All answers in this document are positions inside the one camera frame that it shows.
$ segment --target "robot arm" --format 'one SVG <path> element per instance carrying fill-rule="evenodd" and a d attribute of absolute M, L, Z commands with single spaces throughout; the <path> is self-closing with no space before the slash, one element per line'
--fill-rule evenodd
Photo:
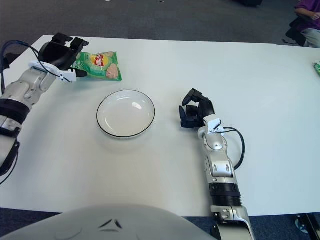
<path fill-rule="evenodd" d="M 75 82 L 78 74 L 84 75 L 69 68 L 89 43 L 76 37 L 70 47 L 65 46 L 72 39 L 61 33 L 56 34 L 51 42 L 41 48 L 38 61 L 32 61 L 30 69 L 19 80 L 9 84 L 0 97 L 0 176 L 9 171 L 17 157 L 20 146 L 17 137 L 40 96 L 57 78 Z"/>
<path fill-rule="evenodd" d="M 187 105 L 190 101 L 199 103 L 198 107 Z M 247 209 L 242 206 L 235 169 L 227 154 L 228 143 L 222 136 L 225 130 L 212 102 L 192 89 L 182 105 L 187 106 L 186 112 L 179 107 L 181 126 L 199 128 L 198 137 L 203 147 L 205 173 L 213 203 L 211 212 L 217 222 L 212 235 L 218 240 L 254 240 Z"/>

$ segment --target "snack bag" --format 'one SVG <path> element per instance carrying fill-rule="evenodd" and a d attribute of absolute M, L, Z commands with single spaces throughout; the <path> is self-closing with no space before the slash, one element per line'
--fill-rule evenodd
<path fill-rule="evenodd" d="M 319 74 L 320 76 L 320 61 L 316 62 L 313 64 L 314 65 L 314 68 L 316 70 L 316 72 Z"/>
<path fill-rule="evenodd" d="M 106 80 L 121 81 L 117 52 L 109 51 L 98 54 L 80 52 L 72 68 L 84 70 L 88 76 Z"/>

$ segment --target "person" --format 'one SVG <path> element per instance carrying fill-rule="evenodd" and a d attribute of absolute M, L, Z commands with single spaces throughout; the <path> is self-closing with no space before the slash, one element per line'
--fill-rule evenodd
<path fill-rule="evenodd" d="M 320 0 L 301 0 L 295 13 L 309 18 L 297 27 L 306 38 L 306 46 L 320 49 Z"/>

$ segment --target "purple shirt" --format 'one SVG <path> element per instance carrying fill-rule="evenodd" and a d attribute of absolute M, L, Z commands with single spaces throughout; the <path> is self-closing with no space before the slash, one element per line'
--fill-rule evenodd
<path fill-rule="evenodd" d="M 296 9 L 307 9 L 308 11 L 320 13 L 320 0 L 302 0 L 296 6 Z M 303 31 L 305 29 L 318 29 L 320 30 L 320 19 L 310 20 L 297 27 L 298 31 Z"/>

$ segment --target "white plate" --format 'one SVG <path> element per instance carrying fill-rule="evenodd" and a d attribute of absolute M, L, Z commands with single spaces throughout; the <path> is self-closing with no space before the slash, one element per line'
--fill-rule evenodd
<path fill-rule="evenodd" d="M 135 90 L 122 90 L 112 93 L 100 103 L 96 120 L 107 134 L 131 138 L 150 127 L 155 113 L 155 106 L 147 95 Z"/>

